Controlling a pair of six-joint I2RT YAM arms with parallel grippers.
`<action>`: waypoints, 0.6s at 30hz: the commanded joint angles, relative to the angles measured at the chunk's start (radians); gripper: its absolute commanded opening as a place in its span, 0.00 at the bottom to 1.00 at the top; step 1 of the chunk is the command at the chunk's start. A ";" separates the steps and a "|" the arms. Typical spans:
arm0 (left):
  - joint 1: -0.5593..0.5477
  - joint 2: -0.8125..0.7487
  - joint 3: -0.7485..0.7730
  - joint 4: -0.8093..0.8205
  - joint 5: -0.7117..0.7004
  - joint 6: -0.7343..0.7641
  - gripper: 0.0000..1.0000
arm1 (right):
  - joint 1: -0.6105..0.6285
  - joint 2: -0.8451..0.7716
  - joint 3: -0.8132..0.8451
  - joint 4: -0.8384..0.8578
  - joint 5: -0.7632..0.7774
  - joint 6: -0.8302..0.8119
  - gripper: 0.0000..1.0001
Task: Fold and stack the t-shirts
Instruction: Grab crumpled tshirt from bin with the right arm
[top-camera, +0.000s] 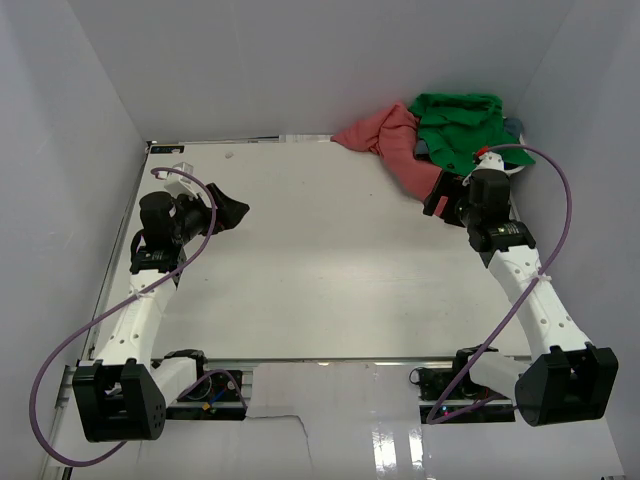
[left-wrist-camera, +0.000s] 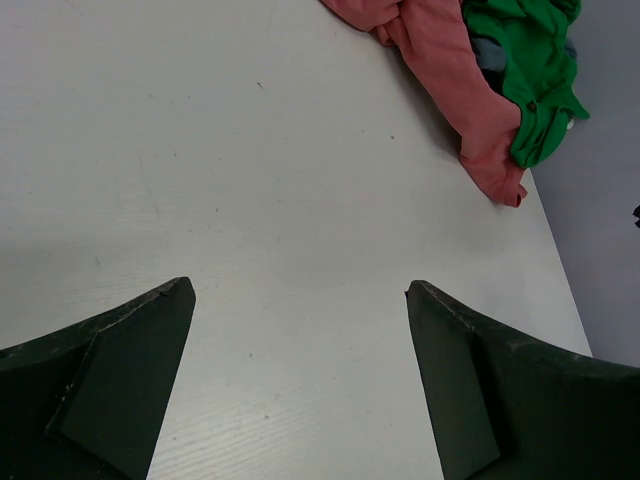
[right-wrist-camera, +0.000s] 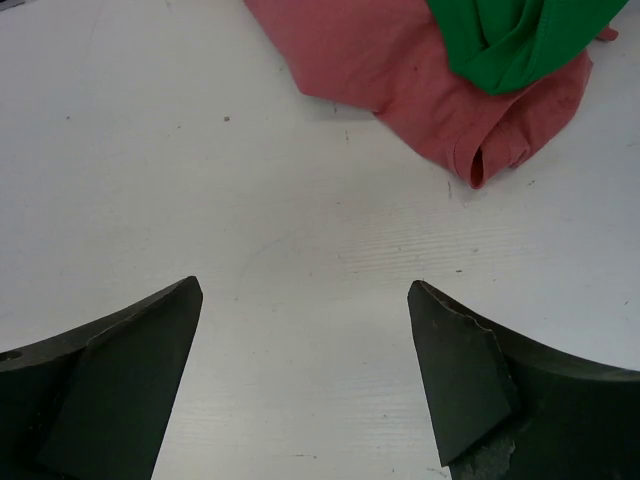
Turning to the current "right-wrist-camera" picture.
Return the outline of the green t shirt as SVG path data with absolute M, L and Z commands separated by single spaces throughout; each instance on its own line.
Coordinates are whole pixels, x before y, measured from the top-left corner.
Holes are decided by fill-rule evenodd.
M 431 0 L 427 6 L 457 75 L 489 94 L 523 89 L 564 67 L 596 38 L 626 0 Z

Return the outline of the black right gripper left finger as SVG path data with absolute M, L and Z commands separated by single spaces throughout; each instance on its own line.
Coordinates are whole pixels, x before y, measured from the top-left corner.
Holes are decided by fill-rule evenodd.
M 186 277 L 106 317 L 1 355 L 4 479 L 149 479 L 195 337 Z

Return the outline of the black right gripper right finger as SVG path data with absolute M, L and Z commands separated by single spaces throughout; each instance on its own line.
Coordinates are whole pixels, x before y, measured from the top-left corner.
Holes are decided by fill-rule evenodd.
M 561 352 L 430 284 L 408 292 L 439 460 L 455 479 L 635 479 L 639 375 Z

